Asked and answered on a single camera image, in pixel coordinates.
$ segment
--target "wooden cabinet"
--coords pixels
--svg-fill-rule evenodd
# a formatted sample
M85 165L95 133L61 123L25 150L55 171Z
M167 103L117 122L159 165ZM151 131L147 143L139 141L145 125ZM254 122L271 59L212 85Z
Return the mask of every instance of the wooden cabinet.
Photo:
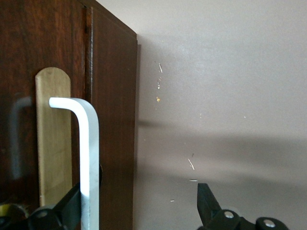
M93 0L10 0L0 8L0 38L0 202L39 206L35 75L57 67L71 78L71 96L98 114L100 229L132 229L136 34Z

